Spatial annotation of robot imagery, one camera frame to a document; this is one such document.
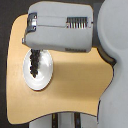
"gray robotic arm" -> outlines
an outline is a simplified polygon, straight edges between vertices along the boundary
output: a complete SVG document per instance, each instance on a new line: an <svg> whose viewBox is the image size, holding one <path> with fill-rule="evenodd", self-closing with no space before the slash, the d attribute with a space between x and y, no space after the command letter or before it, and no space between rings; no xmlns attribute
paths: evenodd
<svg viewBox="0 0 128 128"><path fill-rule="evenodd" d="M89 52L92 22L88 5L39 2L29 8L24 44L36 50Z"/></svg>
<svg viewBox="0 0 128 128"><path fill-rule="evenodd" d="M100 98L98 128L128 127L128 0L105 0L98 16L104 51L117 63L114 77ZM23 44L35 50L89 52L93 38L90 6L40 2L28 12Z"/></svg>

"tan wooden panel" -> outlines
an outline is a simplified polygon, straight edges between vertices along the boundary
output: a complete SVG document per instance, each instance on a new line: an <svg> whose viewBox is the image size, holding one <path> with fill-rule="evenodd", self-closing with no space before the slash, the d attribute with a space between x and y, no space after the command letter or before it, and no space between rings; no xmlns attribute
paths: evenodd
<svg viewBox="0 0 128 128"><path fill-rule="evenodd" d="M94 48L88 54L50 51L54 62L52 80L42 91L31 90L24 81L22 69L30 49L21 43L26 20L27 15L16 19L10 36L7 63L9 122L21 124L61 111L96 115L99 97L113 76L111 66Z"/></svg>

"wooden board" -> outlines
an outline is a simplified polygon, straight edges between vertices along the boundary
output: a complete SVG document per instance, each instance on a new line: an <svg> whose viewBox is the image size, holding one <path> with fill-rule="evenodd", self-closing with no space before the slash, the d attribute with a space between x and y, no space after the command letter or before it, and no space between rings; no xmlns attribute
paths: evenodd
<svg viewBox="0 0 128 128"><path fill-rule="evenodd" d="M30 49L21 42L26 21L27 15L16 19L10 36L7 62L9 122L26 123L62 111L96 115L99 97L113 77L111 66L94 48L88 54L50 51L54 63L52 80L42 91L31 90L23 77L23 60Z"/></svg>

